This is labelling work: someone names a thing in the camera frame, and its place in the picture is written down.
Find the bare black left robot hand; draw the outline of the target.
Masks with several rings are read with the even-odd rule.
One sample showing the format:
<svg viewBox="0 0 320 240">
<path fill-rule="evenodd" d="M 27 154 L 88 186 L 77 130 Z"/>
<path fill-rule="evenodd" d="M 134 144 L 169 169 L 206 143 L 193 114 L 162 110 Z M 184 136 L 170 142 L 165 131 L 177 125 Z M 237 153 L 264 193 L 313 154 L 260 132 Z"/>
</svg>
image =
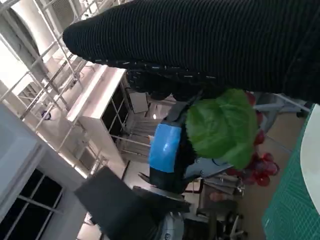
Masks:
<svg viewBox="0 0 320 240">
<path fill-rule="evenodd" d="M 177 101 L 157 125 L 148 156 L 148 182 L 152 186 L 181 194 L 189 184 L 184 174 L 196 155 L 188 140 L 185 121 L 188 109 L 202 95 L 200 91 L 188 101 Z"/>
</svg>

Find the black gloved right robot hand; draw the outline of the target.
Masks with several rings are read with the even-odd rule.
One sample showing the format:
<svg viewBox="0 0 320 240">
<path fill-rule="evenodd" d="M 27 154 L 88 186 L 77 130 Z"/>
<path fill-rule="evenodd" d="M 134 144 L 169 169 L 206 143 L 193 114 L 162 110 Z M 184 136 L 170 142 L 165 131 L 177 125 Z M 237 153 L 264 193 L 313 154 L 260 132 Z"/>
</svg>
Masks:
<svg viewBox="0 0 320 240">
<path fill-rule="evenodd" d="M 132 0 L 62 39 L 95 64 L 320 101 L 317 0 Z"/>
</svg>

